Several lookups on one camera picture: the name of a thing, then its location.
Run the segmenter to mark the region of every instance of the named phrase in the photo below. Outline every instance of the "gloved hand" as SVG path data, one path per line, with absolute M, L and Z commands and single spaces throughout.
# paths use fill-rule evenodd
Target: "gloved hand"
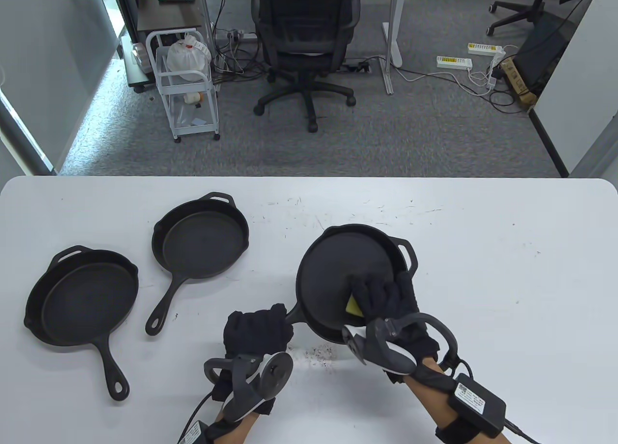
M 353 276 L 350 284 L 351 293 L 367 322 L 375 318 L 401 318 L 419 312 L 412 278 L 408 272 L 400 272 L 395 277 L 395 282 L 386 283 L 377 277 L 369 277 L 364 281 L 358 276 Z M 417 363 L 426 357 L 437 360 L 439 345 L 427 334 L 427 326 L 424 323 L 414 323 L 405 327 L 394 344 L 411 353 Z M 400 383 L 403 380 L 402 376 L 388 372 L 386 374 L 393 383 Z
M 294 329 L 285 322 L 287 311 L 282 303 L 274 304 L 270 310 L 257 312 L 232 312 L 223 329 L 225 358 L 240 354 L 263 356 L 285 351 Z M 212 388 L 212 400 L 224 402 L 232 393 L 232 372 L 222 370 L 219 381 Z M 270 415 L 274 399 L 264 402 L 254 412 Z

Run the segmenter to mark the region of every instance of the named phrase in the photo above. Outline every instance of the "chair armrest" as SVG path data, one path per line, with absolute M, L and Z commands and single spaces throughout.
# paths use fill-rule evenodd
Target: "chair armrest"
M 351 20 L 340 28 L 342 30 L 353 29 L 358 24 L 358 20 L 360 20 L 360 0 L 351 0 Z
M 257 29 L 260 23 L 260 0 L 251 0 L 251 18 Z

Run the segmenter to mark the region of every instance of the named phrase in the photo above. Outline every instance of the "office chair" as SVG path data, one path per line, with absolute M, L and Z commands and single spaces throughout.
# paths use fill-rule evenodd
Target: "office chair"
M 318 131 L 312 91 L 331 91 L 354 106 L 354 90 L 317 82 L 340 67 L 360 18 L 360 0 L 252 0 L 251 14 L 264 60 L 270 65 L 267 81 L 281 77 L 289 85 L 258 100 L 253 108 L 263 115 L 265 105 L 300 93 L 309 115 L 309 133 Z M 295 78 L 289 72 L 298 73 Z
M 565 3 L 571 0 L 559 0 L 559 3 Z M 486 32 L 487 36 L 492 36 L 494 34 L 494 29 L 497 27 L 501 27 L 506 24 L 512 24 L 513 22 L 518 22 L 519 20 L 527 20 L 528 22 L 532 22 L 536 24 L 543 14 L 543 9 L 545 8 L 545 2 L 543 0 L 534 0 L 532 5 L 527 4 L 519 4 L 514 2 L 506 2 L 506 1 L 494 1 L 490 5 L 490 13 L 496 12 L 497 7 L 503 7 L 504 9 L 509 9 L 510 11 L 517 11 L 515 14 L 510 15 L 501 20 L 497 20 L 493 24 L 491 24 Z

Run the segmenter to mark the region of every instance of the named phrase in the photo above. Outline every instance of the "black frying pan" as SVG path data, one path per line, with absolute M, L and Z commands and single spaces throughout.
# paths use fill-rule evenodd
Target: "black frying pan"
M 157 262 L 172 274 L 172 283 L 148 318 L 146 333 L 159 334 L 185 281 L 224 272 L 247 247 L 249 226 L 229 194 L 212 192 L 168 212 L 154 226 L 152 248 Z
M 399 250 L 410 257 L 411 275 L 419 261 L 411 244 L 368 225 L 331 226 L 305 253 L 296 274 L 296 305 L 287 314 L 289 323 L 305 322 L 327 341 L 344 344 L 344 325 L 359 327 L 364 319 L 346 312 L 350 299 L 349 276 L 379 275 L 387 281 L 408 270 Z
M 129 386 L 110 352 L 110 333 L 128 316 L 137 297 L 137 267 L 109 250 L 73 246 L 56 254 L 26 303 L 24 324 L 51 345 L 93 344 L 101 353 L 112 399 Z

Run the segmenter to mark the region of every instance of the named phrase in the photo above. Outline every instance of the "white plastic bag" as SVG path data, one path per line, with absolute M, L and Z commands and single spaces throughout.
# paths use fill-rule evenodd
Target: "white plastic bag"
M 205 76 L 210 74 L 210 51 L 207 46 L 199 42 L 193 35 L 186 35 L 178 40 L 168 50 L 168 68 L 172 72 L 200 71 Z M 200 80 L 198 75 L 190 73 L 181 75 L 185 80 L 196 82 Z

